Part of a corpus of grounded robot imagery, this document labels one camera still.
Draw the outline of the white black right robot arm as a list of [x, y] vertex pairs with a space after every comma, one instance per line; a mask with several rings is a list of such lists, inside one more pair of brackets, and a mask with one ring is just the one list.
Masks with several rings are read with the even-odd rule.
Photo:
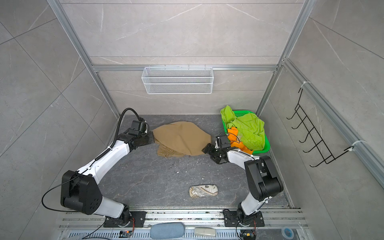
[[257, 157], [237, 148], [219, 148], [207, 144], [203, 153], [217, 164], [232, 163], [246, 172], [249, 193], [239, 204], [237, 218], [241, 225], [253, 224], [261, 216], [261, 208], [284, 190], [275, 164], [269, 156]]

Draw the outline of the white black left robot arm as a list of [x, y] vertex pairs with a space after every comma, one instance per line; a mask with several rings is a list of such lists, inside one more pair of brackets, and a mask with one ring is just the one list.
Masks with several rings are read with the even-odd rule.
[[78, 212], [114, 219], [122, 225], [131, 221], [129, 206], [103, 196], [99, 183], [122, 158], [139, 147], [153, 144], [148, 123], [132, 108], [120, 115], [111, 144], [77, 171], [67, 171], [59, 184], [64, 213]]

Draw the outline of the tan khaki shorts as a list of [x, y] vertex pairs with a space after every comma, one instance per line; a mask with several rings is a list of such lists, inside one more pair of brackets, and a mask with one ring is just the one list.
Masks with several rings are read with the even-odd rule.
[[212, 141], [211, 135], [192, 122], [175, 122], [153, 130], [159, 156], [183, 157], [203, 155], [202, 149]]

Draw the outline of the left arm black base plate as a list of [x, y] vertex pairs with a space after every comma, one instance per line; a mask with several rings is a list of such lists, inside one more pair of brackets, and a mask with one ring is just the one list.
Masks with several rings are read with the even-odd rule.
[[124, 219], [114, 219], [106, 217], [106, 221], [103, 224], [104, 228], [129, 228], [135, 226], [135, 228], [142, 228], [146, 220], [145, 211], [130, 212], [129, 216], [125, 216]]

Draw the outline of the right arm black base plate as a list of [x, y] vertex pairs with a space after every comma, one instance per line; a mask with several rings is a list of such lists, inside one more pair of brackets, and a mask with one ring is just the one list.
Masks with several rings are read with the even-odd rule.
[[253, 226], [256, 228], [264, 227], [264, 217], [261, 212], [245, 215], [240, 209], [237, 211], [223, 210], [224, 223], [226, 227]]

